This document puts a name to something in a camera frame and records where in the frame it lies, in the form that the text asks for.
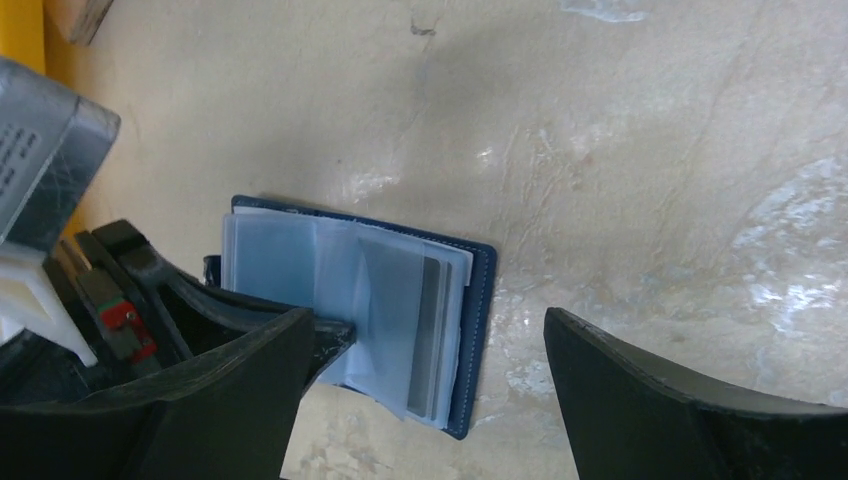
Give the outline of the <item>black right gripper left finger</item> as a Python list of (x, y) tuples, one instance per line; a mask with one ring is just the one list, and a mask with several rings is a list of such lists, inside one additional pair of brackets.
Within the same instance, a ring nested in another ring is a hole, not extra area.
[(308, 376), (314, 319), (238, 339), (74, 403), (1, 410), (5, 479), (276, 479)]

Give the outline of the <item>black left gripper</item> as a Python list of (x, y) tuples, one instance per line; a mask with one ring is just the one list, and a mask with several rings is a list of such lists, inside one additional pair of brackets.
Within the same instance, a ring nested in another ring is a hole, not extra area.
[(206, 285), (130, 222), (48, 255), (1, 250), (1, 402), (73, 403), (251, 332), (294, 306)]

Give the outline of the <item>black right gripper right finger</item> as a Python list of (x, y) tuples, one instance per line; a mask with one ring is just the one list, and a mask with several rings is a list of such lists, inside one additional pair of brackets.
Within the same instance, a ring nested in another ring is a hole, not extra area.
[(847, 412), (742, 388), (561, 308), (544, 341), (583, 479), (843, 479)]

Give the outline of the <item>dark grey credit card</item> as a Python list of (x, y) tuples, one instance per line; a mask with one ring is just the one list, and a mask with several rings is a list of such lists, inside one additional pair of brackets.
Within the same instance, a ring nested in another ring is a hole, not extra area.
[(433, 422), (437, 415), (443, 329), (452, 267), (429, 257), (424, 259), (423, 266), (407, 412), (425, 422)]

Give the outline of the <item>navy blue card holder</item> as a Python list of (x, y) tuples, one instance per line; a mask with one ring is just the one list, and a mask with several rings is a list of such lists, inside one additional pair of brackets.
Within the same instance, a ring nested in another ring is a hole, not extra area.
[[(433, 422), (407, 412), (426, 257), (452, 267)], [(352, 324), (353, 345), (319, 381), (460, 440), (471, 427), (497, 263), (489, 244), (237, 195), (223, 220), (222, 251), (204, 271), (225, 290)]]

